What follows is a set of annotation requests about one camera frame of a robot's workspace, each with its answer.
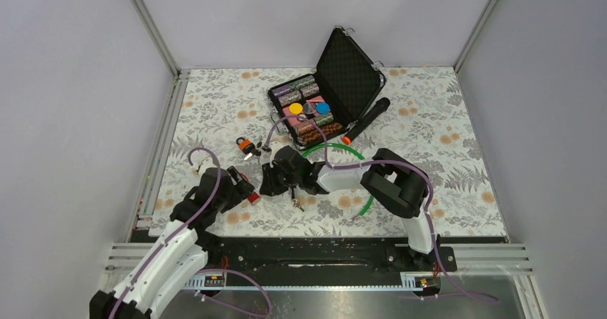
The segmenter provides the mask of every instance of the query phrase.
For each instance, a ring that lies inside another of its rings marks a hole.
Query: table surface
[[[466,110],[457,77],[449,67],[386,68],[386,86],[379,94],[392,104],[351,146],[365,157],[387,147],[430,176],[435,196],[430,206],[437,232],[444,236],[505,236],[506,230],[493,195],[482,153]],[[256,187],[261,166],[256,158],[243,160],[238,137],[265,139],[271,127],[267,90],[310,73],[298,69],[192,70],[156,202],[150,235],[164,229],[173,207],[200,181],[196,169],[211,167],[204,152],[187,154],[199,146],[214,151],[221,166],[234,165]],[[287,134],[273,140],[289,143]],[[313,160],[321,159],[314,152]],[[330,150],[332,162],[354,161],[347,152]],[[364,236],[406,235],[401,220],[377,201],[358,215],[369,197],[364,190],[342,190],[309,196],[299,191],[305,212],[294,208],[288,193],[262,197],[255,206],[243,202],[219,215],[209,228],[221,236]]]

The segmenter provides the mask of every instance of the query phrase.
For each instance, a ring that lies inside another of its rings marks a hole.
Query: gray leaf pattern
[[[231,165],[253,185],[261,185],[256,158],[243,160],[237,137],[261,141],[271,126],[267,90],[310,69],[200,69],[192,70],[178,124],[165,166],[151,235],[159,235],[173,207],[200,181],[198,168],[211,167],[204,152],[187,153],[204,146],[219,157],[222,167]],[[460,86],[452,68],[386,68],[386,86],[378,97],[391,106],[351,146],[365,157],[388,147],[424,170],[434,184],[430,207],[438,233],[448,236],[504,235],[482,153],[472,130]],[[275,140],[289,143],[286,134]],[[309,156],[321,160],[322,152]],[[357,160],[347,152],[330,149],[333,162]],[[310,196],[298,191],[305,212],[293,207],[288,194],[262,197],[252,206],[247,201],[219,215],[212,233],[223,236],[375,236],[406,235],[402,221],[377,201],[358,215],[369,198],[364,190],[342,190]]]

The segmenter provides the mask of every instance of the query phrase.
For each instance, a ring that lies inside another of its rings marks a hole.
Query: metal bracket
[[[379,67],[384,67],[384,63],[381,60],[378,60],[377,62],[371,64],[371,67],[377,70]]]
[[[354,30],[354,28],[344,28],[342,26],[335,26],[335,28],[341,29],[341,31],[344,33],[344,35],[346,36],[350,36],[350,33],[356,33],[356,31]]]

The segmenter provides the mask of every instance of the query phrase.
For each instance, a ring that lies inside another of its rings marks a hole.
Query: stack of poker chips
[[[303,95],[303,97],[310,97],[313,95],[316,95],[320,92],[319,89],[319,85],[316,83],[313,83],[311,85],[307,85],[303,88],[300,89],[301,94]]]
[[[290,85],[292,87],[294,87],[295,89],[302,89],[304,87],[307,87],[308,85],[314,84],[314,82],[316,82],[316,81],[314,80],[313,76],[307,76],[302,79],[298,79],[298,80],[294,81]]]
[[[344,128],[344,126],[341,126],[338,122],[334,122],[332,124],[327,124],[327,125],[321,127],[321,129],[325,135],[330,135],[343,128]],[[322,137],[321,133],[318,130],[314,129],[314,127],[312,127],[312,129],[313,129],[312,131],[309,131],[309,132],[299,136],[298,139],[302,144],[309,144],[311,142],[315,142],[316,140],[318,140]]]
[[[288,92],[285,95],[278,98],[282,107],[285,107],[293,102],[297,102],[301,99],[301,93],[298,91]]]
[[[280,88],[276,88],[276,89],[272,90],[272,94],[274,94],[274,96],[276,96],[276,97],[281,97],[285,94],[288,94],[289,92],[292,92],[293,90],[295,90],[295,89],[291,88],[291,86],[287,84],[287,85],[283,85]]]
[[[315,117],[315,118],[313,118],[313,120],[316,123],[316,126],[322,127],[322,126],[325,126],[325,125],[333,122],[333,114],[327,113],[327,114],[321,115],[319,117]],[[311,131],[316,131],[316,129],[314,128],[314,125],[311,122],[302,122],[300,124],[297,124],[293,128],[295,129],[295,132],[297,133],[298,136],[302,136]]]
[[[318,126],[324,126],[325,124],[330,124],[331,122],[333,122],[333,114],[331,114],[331,112],[328,112],[326,114],[319,115],[314,118],[314,122]]]

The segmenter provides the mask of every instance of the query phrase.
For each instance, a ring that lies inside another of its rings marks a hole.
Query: black microphone
[[[344,144],[346,145],[350,145],[352,143],[352,140],[356,139],[356,137],[358,137],[362,133],[362,131],[364,131],[364,129],[367,128],[373,122],[373,120],[375,120],[381,113],[385,112],[388,107],[390,107],[390,100],[387,97],[378,99],[377,102],[375,102],[375,104],[373,105],[373,107],[369,110],[369,112],[367,112],[358,121],[356,126],[350,129],[350,132],[348,132],[346,135],[344,135],[343,138],[341,138],[341,141],[344,142]]]

